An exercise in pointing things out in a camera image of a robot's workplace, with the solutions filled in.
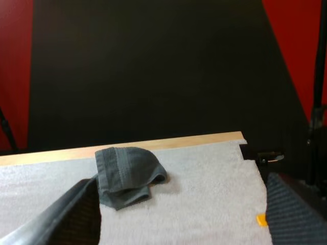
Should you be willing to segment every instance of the black backdrop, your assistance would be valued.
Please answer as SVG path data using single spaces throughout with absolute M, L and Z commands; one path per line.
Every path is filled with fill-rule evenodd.
M 242 131 L 305 172 L 307 122 L 260 0 L 34 0 L 29 148 Z

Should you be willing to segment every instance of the dark gray fabric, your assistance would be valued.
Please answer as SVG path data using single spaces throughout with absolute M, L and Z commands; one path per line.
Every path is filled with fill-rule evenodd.
M 96 152 L 100 203 L 116 210 L 150 198 L 150 183 L 162 183 L 167 173 L 145 149 L 108 148 Z

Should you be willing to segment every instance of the black stand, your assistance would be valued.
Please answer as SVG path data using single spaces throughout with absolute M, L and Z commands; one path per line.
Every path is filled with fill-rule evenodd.
M 320 171 L 321 165 L 323 163 L 320 159 L 319 154 L 319 142 L 321 128 L 323 126 L 323 113 L 326 108 L 326 105 L 322 104 L 323 79 L 326 58 L 326 41 L 327 0 L 322 0 L 318 49 L 315 64 L 314 101 L 309 127 L 309 139 L 307 141 L 307 145 L 311 154 L 311 161 L 308 164 L 308 175 L 306 179 L 306 184 L 318 187 L 322 196 L 326 196 L 327 191 L 326 182 L 322 179 L 322 173 Z

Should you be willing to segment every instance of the gray towel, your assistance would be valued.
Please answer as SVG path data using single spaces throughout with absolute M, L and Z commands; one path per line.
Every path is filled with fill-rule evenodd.
M 167 173 L 156 156 L 136 147 L 96 152 L 100 203 L 116 210 L 150 198 L 150 183 L 162 183 Z

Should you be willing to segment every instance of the black textured pad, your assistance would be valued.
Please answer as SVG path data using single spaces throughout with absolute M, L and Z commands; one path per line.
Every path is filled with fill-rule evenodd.
M 81 180 L 29 223 L 0 239 L 1 245 L 96 245 L 101 214 L 95 178 Z
M 327 244 L 327 206 L 287 176 L 268 177 L 266 219 L 274 245 Z

